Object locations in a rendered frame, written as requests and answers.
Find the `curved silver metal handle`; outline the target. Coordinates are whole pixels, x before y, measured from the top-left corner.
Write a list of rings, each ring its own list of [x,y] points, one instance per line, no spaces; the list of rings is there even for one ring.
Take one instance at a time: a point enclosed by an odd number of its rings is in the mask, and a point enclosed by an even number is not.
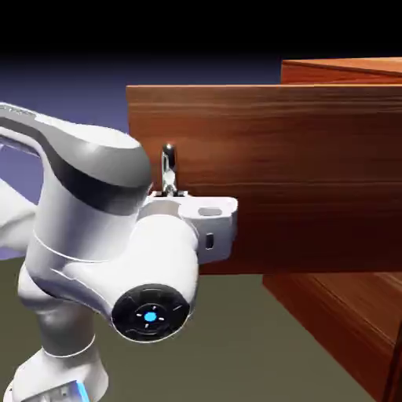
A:
[[[177,193],[176,152],[172,144],[163,145],[161,165],[163,193],[174,196]]]

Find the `wooden cabinet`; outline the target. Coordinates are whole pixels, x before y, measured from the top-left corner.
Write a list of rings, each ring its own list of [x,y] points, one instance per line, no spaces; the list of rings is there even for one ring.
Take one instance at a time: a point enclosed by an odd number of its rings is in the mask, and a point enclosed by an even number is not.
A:
[[[281,82],[402,85],[402,57],[283,60]],[[262,282],[375,402],[402,402],[402,272]]]

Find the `wooden cabinet door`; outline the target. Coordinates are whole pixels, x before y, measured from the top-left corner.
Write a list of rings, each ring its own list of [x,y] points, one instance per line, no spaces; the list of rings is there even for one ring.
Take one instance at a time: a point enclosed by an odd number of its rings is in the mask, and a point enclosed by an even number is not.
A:
[[[232,256],[203,273],[402,271],[402,84],[128,86],[161,181],[239,201]]]

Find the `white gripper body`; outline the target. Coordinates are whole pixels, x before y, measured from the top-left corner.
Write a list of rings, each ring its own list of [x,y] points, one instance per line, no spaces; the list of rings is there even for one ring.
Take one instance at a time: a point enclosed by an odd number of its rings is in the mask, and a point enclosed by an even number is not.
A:
[[[237,233],[238,200],[221,196],[162,196],[153,192],[147,202],[171,201],[178,216],[190,224],[198,236],[197,256],[201,265],[229,258]]]

